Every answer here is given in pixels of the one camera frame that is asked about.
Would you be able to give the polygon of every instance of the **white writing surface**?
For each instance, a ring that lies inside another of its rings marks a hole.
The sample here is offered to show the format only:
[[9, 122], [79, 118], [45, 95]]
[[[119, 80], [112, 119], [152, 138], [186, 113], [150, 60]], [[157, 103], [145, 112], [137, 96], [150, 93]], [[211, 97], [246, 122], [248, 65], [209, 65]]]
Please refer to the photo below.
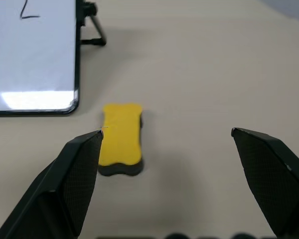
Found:
[[[63, 101], [58, 109], [71, 103], [75, 25], [75, 0], [0, 0], [0, 111], [36, 110], [33, 101], [53, 110], [58, 104], [48, 103], [51, 95]], [[7, 95], [22, 103], [12, 107]]]

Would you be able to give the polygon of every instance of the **whiteboard stand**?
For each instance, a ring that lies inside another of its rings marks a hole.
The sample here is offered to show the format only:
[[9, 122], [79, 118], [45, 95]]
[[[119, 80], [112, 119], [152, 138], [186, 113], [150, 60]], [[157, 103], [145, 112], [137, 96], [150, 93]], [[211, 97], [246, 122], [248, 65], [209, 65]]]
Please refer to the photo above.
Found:
[[79, 7], [79, 9], [81, 9], [81, 14], [79, 16], [83, 16], [81, 19], [78, 19], [80, 21], [80, 25], [85, 26], [85, 18], [89, 16], [97, 32], [100, 35], [100, 38], [81, 40], [81, 45], [105, 46], [106, 36], [104, 31], [102, 30], [99, 20], [96, 17], [98, 8], [95, 5], [95, 3], [81, 0], [81, 7]]

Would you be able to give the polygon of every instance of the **yellow sponge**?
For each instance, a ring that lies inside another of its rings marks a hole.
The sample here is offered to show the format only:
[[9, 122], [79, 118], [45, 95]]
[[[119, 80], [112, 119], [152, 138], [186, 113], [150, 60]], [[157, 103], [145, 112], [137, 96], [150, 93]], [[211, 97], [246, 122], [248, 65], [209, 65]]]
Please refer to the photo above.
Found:
[[98, 171], [104, 176], [139, 174], [143, 169], [142, 107], [138, 104], [108, 104], [103, 112], [104, 138]]

